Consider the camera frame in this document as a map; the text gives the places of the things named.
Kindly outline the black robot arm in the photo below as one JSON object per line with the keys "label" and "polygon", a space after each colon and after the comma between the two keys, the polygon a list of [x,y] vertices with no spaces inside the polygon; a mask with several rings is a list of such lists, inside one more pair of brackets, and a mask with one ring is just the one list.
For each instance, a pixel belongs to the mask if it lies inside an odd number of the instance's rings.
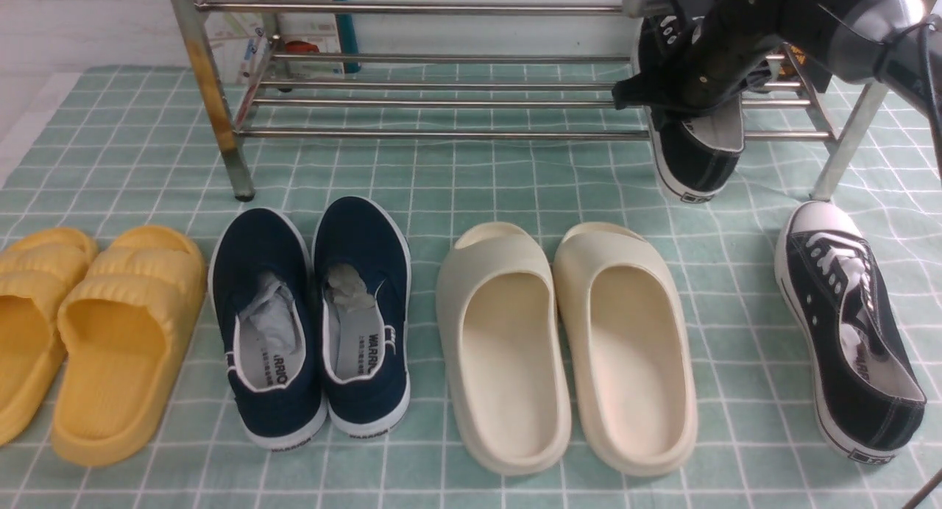
{"label": "black robot arm", "polygon": [[940,144],[940,19],[921,0],[669,0],[648,16],[636,73],[612,89],[642,104],[659,179],[693,201],[716,194],[743,153],[741,94],[770,79],[781,43],[847,82],[878,81],[929,119]]}

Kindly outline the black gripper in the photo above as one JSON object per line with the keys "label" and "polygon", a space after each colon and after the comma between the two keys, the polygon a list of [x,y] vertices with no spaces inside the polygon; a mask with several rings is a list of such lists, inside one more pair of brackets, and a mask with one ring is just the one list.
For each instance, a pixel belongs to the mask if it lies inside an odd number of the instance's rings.
{"label": "black gripper", "polygon": [[654,70],[612,87],[616,110],[645,107],[654,127],[712,113],[745,90],[744,80],[780,44],[786,0],[716,0],[680,47]]}

